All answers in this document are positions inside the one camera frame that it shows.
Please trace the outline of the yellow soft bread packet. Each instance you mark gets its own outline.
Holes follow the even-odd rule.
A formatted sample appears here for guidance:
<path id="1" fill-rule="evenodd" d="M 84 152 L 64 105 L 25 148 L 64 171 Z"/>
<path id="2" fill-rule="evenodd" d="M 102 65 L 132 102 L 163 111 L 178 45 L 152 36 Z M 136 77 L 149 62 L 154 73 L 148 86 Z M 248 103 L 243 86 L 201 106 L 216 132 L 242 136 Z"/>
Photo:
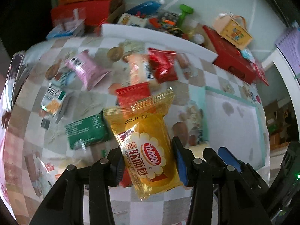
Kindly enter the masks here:
<path id="1" fill-rule="evenodd" d="M 168 88 L 140 101 L 137 111 L 131 114 L 122 114 L 119 106 L 103 110 L 142 201 L 181 185 L 164 122 L 173 98 L 173 89 Z"/>

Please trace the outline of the pink snack packet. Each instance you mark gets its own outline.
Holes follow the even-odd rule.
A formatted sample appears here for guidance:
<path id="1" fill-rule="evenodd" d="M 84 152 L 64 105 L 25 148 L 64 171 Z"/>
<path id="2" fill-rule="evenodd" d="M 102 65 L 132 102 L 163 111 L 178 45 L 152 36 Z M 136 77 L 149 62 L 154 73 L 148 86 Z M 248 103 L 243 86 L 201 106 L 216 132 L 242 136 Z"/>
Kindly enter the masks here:
<path id="1" fill-rule="evenodd" d="M 69 54 L 65 60 L 65 65 L 76 73 L 86 91 L 90 91 L 111 72 L 96 63 L 89 55 L 88 50 Z"/>

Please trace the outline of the white tray with teal rim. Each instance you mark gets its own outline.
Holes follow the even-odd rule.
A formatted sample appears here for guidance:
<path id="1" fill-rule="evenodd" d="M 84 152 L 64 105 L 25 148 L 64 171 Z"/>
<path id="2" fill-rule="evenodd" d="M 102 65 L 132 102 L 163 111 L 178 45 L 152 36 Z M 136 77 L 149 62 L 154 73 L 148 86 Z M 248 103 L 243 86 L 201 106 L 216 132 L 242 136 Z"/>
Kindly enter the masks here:
<path id="1" fill-rule="evenodd" d="M 215 151 L 226 147 L 237 159 L 259 170 L 266 148 L 258 108 L 230 93 L 207 86 L 204 90 L 203 140 Z"/>

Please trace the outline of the green snack packet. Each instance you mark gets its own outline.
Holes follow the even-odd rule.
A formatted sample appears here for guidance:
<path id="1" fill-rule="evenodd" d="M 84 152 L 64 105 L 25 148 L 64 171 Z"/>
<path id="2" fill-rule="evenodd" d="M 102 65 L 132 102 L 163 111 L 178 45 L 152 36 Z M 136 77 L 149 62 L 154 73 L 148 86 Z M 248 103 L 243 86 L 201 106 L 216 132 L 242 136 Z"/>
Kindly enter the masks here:
<path id="1" fill-rule="evenodd" d="M 103 112 L 69 123 L 64 126 L 71 150 L 86 149 L 88 146 L 110 140 L 110 133 Z"/>

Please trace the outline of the checkered patterned tablecloth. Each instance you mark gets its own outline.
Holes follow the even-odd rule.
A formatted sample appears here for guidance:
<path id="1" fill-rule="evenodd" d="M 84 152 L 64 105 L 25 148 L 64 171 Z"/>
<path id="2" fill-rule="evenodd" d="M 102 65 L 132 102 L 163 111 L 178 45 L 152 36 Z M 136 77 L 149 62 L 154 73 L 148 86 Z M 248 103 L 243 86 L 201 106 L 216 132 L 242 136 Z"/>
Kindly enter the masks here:
<path id="1" fill-rule="evenodd" d="M 19 224 L 185 224 L 192 188 L 171 139 L 195 157 L 227 147 L 269 181 L 257 89 L 193 51 L 82 37 L 38 43 L 4 139 Z"/>

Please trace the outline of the large red gift box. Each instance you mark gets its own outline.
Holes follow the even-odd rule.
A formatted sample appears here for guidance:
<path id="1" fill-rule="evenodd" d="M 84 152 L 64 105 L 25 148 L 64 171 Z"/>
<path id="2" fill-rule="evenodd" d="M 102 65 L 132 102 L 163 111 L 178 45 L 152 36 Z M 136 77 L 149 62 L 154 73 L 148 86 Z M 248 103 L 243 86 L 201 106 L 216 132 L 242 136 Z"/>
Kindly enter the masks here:
<path id="1" fill-rule="evenodd" d="M 206 25 L 203 26 L 203 29 L 218 54 L 214 64 L 232 73 L 244 82 L 252 84 L 257 74 L 251 66 L 251 63 L 243 58 L 240 51 L 229 41 L 221 38 L 215 30 Z"/>

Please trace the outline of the white green cracker packet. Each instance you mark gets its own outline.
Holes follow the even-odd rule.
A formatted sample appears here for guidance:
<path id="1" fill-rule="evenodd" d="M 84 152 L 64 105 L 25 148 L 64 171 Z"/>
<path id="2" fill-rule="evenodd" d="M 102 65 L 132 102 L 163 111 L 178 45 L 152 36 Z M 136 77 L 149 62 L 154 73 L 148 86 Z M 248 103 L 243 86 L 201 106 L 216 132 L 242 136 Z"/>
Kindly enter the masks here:
<path id="1" fill-rule="evenodd" d="M 50 116 L 55 123 L 62 119 L 69 101 L 70 93 L 49 83 L 41 101 L 41 109 Z"/>

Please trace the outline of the red striped snack packet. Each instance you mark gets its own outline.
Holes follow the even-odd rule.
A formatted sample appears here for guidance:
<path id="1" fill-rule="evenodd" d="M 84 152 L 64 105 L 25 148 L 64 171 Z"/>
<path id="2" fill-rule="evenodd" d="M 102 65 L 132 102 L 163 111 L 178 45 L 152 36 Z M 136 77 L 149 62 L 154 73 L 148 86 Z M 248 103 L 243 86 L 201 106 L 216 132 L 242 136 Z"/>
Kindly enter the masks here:
<path id="1" fill-rule="evenodd" d="M 151 96 L 151 91 L 147 82 L 119 88 L 115 93 L 119 111 L 124 115 L 136 112 L 138 109 L 136 105 L 140 101 Z"/>

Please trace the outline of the light blue small packet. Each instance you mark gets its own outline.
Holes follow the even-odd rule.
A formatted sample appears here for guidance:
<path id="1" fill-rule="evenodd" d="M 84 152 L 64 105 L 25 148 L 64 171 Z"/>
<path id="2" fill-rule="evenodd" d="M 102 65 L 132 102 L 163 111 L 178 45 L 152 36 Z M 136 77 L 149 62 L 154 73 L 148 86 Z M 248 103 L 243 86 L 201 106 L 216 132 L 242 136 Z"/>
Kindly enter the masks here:
<path id="1" fill-rule="evenodd" d="M 241 55 L 243 58 L 247 59 L 248 61 L 255 63 L 255 58 L 252 54 L 252 52 L 248 48 L 244 48 L 243 50 L 240 50 Z"/>

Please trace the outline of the bright red candy packet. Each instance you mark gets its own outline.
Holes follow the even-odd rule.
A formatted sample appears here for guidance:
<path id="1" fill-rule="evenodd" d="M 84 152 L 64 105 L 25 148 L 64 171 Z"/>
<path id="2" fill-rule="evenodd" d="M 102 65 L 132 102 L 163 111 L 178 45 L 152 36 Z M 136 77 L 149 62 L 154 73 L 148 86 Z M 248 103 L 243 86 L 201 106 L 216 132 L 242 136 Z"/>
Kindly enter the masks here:
<path id="1" fill-rule="evenodd" d="M 154 70 L 154 76 L 158 83 L 177 80 L 177 73 L 174 68 L 176 52 L 172 50 L 159 50 L 147 48 L 148 60 Z"/>

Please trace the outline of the peach biscuit packet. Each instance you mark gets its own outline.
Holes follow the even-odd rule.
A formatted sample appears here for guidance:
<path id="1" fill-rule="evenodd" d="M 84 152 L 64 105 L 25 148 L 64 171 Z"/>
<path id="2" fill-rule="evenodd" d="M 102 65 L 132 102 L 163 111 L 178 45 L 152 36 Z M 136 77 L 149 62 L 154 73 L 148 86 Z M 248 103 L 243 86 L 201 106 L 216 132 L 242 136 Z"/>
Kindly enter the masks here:
<path id="1" fill-rule="evenodd" d="M 160 88 L 146 54 L 133 53 L 127 55 L 125 60 L 130 68 L 131 85 L 148 83 L 151 90 L 158 90 Z"/>

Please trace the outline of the small orange cardboard carry box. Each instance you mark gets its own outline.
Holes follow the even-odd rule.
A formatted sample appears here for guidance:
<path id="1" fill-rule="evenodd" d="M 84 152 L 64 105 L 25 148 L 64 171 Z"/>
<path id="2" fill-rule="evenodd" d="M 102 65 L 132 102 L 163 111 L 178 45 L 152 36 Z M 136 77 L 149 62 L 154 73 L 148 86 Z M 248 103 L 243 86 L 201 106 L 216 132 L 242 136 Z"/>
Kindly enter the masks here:
<path id="1" fill-rule="evenodd" d="M 253 37 L 247 30 L 244 17 L 231 13 L 220 13 L 214 21 L 214 30 L 239 50 L 244 50 Z"/>

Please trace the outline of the white foam board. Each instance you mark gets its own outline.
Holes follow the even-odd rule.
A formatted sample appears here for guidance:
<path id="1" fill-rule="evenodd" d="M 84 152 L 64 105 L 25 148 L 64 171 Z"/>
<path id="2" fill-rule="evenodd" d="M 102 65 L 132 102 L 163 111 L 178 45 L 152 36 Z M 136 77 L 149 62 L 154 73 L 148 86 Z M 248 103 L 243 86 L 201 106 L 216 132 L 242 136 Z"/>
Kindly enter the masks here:
<path id="1" fill-rule="evenodd" d="M 200 59 L 206 60 L 207 62 L 213 63 L 218 54 L 208 50 L 202 46 L 199 46 L 188 40 L 162 33 L 159 31 L 120 25 L 120 24 L 103 24 L 102 25 L 102 36 L 104 37 L 117 37 L 125 38 L 136 41 L 150 42 L 153 44 L 160 44 L 170 47 L 176 51 L 182 51 L 193 54 Z"/>

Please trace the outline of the bag of colourful toys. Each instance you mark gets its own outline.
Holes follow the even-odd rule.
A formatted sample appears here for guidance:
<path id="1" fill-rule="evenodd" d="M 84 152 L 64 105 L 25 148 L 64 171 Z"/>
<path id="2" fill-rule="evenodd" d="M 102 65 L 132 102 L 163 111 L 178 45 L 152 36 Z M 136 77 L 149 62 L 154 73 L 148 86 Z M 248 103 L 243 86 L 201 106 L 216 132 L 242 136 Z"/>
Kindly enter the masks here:
<path id="1" fill-rule="evenodd" d="M 184 32 L 178 27 L 179 15 L 160 10 L 147 19 L 146 28 L 182 38 Z"/>

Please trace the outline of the green dumbbell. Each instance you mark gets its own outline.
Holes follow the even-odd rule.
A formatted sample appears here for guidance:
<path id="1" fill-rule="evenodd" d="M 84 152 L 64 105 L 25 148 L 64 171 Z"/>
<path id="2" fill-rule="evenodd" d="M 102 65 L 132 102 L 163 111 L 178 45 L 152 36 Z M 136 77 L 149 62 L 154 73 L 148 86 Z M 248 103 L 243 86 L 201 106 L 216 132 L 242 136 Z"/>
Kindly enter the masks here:
<path id="1" fill-rule="evenodd" d="M 191 8 L 190 6 L 187 6 L 185 4 L 180 4 L 179 8 L 181 10 L 181 14 L 178 17 L 178 21 L 177 21 L 177 26 L 181 27 L 186 16 L 187 15 L 192 15 L 194 13 L 194 9 Z"/>

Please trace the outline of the smartphone on stand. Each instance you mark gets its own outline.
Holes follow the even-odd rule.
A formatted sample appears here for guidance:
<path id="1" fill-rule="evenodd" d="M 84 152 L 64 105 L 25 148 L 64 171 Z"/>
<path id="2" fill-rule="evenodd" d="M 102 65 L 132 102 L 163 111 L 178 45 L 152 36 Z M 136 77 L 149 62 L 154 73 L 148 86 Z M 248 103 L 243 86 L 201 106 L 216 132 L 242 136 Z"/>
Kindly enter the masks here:
<path id="1" fill-rule="evenodd" d="M 23 66 L 24 56 L 25 51 L 15 53 L 8 69 L 3 91 L 3 107 L 7 112 L 12 111 L 21 88 L 21 69 Z"/>

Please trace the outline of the blue gel pack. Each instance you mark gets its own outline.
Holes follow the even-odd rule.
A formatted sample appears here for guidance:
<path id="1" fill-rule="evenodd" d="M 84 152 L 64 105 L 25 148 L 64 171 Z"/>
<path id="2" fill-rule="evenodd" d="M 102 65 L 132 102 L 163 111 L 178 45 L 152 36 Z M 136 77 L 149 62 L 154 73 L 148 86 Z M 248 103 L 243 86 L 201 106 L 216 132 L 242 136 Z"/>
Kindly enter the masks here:
<path id="1" fill-rule="evenodd" d="M 164 0 L 146 1 L 127 10 L 126 13 L 134 16 L 137 15 L 138 17 L 147 17 L 148 15 L 155 14 L 164 4 Z"/>

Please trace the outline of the white illustrated card pack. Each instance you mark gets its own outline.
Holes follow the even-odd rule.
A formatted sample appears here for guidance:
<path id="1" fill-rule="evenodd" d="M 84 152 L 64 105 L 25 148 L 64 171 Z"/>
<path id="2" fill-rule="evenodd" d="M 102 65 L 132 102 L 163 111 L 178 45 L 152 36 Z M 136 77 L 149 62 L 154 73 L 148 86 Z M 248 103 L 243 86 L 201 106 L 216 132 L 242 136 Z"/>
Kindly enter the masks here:
<path id="1" fill-rule="evenodd" d="M 117 24 L 124 26 L 145 27 L 147 24 L 147 19 L 124 13 L 119 18 Z"/>

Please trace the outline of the clear plastic container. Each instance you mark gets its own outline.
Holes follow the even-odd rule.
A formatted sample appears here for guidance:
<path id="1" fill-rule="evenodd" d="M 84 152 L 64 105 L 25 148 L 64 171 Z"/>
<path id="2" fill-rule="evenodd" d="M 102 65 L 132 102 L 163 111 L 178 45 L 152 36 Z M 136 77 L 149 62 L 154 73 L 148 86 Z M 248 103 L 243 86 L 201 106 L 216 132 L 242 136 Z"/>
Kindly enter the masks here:
<path id="1" fill-rule="evenodd" d="M 46 40 L 83 36 L 85 20 L 85 8 L 65 11 L 52 22 L 53 29 L 47 34 Z"/>

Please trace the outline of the red box under orange box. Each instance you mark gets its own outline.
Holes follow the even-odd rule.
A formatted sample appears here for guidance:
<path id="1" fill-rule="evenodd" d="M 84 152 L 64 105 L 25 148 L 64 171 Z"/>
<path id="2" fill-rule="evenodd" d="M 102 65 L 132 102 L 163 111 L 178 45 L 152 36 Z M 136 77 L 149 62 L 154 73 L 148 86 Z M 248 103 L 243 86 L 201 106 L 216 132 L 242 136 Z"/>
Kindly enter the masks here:
<path id="1" fill-rule="evenodd" d="M 51 18 L 55 20 L 61 17 L 72 17 L 73 10 L 79 9 L 79 17 L 85 19 L 86 26 L 96 26 L 103 19 L 108 18 L 115 10 L 117 10 L 124 0 L 93 0 L 82 1 L 66 5 L 59 5 L 51 10 Z"/>

